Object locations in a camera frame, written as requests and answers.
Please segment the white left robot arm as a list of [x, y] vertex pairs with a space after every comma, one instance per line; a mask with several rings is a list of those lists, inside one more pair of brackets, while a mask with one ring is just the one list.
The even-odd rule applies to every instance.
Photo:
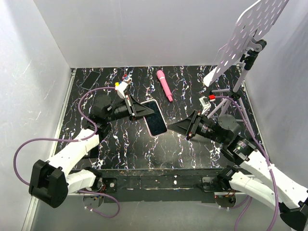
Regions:
[[132, 95], [125, 96], [115, 105], [109, 96], [98, 96], [90, 111], [90, 120], [94, 124], [87, 122], [73, 142], [48, 160], [38, 160], [33, 165], [30, 195], [57, 208], [71, 193], [82, 189], [98, 192], [103, 187], [102, 174], [91, 167], [71, 173], [73, 167], [108, 135], [112, 121], [126, 117], [135, 121], [153, 113], [153, 109], [137, 102]]

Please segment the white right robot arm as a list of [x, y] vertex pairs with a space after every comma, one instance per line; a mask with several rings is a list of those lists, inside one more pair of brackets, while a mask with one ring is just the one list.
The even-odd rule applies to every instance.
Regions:
[[273, 164], [268, 165], [264, 154], [240, 136], [241, 126], [231, 115], [224, 115], [214, 122], [194, 111], [188, 118], [168, 125], [168, 129], [186, 136], [200, 135], [222, 144], [222, 154], [235, 165], [256, 177], [253, 180], [228, 166], [217, 176], [218, 187], [223, 191], [235, 189], [278, 209], [281, 219], [296, 231], [303, 231], [308, 224], [308, 190], [298, 184]]

